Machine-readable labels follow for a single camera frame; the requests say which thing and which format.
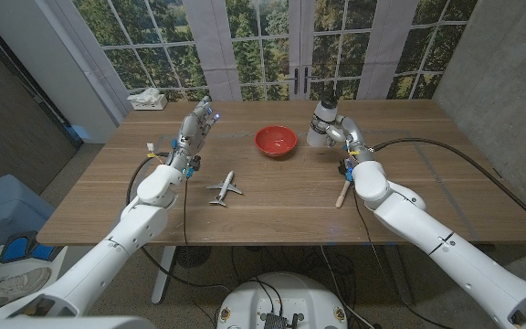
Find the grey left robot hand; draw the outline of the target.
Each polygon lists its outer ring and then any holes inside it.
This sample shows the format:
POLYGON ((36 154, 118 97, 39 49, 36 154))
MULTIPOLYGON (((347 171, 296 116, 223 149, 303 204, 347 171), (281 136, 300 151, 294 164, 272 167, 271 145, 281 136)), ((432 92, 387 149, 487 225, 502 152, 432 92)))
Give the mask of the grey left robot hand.
POLYGON ((166 163, 190 178, 200 168, 200 157, 197 155, 205 144, 205 138, 220 115, 212 115, 210 97, 204 96, 195 109, 187 114, 177 138, 172 140, 173 151, 166 163))

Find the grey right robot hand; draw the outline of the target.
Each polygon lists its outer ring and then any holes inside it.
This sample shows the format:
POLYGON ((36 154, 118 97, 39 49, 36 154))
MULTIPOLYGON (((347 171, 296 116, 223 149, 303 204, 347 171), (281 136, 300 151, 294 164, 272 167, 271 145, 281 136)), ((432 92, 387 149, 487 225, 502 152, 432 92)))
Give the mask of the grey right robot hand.
POLYGON ((372 161, 364 135, 350 118, 337 114, 332 122, 327 122, 314 114, 310 122, 307 143, 313 147, 333 147, 336 143, 343 143, 348 154, 358 163, 372 161))

